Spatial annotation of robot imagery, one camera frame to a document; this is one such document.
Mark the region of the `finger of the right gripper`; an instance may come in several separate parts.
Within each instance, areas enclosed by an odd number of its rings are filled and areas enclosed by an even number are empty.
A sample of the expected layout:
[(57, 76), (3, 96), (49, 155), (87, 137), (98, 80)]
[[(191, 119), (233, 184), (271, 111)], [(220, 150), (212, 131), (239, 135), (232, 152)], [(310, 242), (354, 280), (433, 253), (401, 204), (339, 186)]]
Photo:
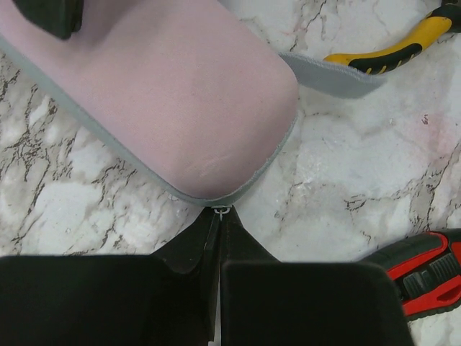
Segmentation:
[(13, 0), (30, 23), (62, 40), (81, 29), (84, 0)]

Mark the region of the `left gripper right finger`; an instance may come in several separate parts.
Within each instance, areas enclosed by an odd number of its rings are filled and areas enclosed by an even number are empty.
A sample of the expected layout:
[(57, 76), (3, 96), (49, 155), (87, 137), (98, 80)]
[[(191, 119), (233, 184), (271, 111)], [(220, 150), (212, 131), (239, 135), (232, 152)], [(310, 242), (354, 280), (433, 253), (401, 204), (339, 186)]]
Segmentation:
[(366, 262), (280, 262), (222, 218), (223, 345), (412, 345), (394, 285)]

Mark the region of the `pink zippered umbrella case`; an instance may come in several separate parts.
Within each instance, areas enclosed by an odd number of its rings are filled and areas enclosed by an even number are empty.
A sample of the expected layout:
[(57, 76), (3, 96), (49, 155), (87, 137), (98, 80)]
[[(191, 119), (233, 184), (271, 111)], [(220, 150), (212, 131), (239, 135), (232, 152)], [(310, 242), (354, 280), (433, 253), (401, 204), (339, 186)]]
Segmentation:
[(382, 79), (277, 52), (218, 1), (84, 1), (68, 40), (1, 3), (1, 50), (170, 194), (237, 201), (295, 124), (299, 86), (357, 99)]

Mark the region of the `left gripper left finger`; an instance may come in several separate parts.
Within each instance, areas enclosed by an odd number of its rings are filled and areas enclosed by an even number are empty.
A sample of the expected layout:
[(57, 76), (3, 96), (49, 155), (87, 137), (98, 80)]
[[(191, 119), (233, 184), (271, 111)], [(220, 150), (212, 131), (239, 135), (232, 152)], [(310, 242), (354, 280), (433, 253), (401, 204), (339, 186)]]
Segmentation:
[(148, 255), (1, 258), (3, 345), (206, 345), (220, 217), (210, 208)]

